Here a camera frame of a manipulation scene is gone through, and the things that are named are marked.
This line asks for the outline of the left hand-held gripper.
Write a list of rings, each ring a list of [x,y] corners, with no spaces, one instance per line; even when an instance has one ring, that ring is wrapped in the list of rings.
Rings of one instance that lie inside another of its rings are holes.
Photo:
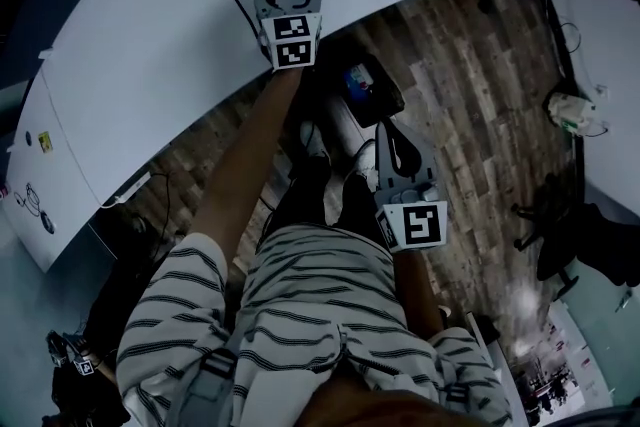
[[[258,43],[273,69],[312,66],[320,40],[322,0],[305,0],[289,11],[277,0],[254,0],[258,20]]]

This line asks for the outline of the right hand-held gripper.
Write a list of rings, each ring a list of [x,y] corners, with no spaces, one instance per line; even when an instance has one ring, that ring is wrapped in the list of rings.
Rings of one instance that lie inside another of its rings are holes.
[[[447,242],[448,203],[435,185],[431,144],[400,122],[376,127],[376,169],[379,190],[374,194],[376,220],[390,252],[422,250]],[[414,188],[393,188],[416,185]]]

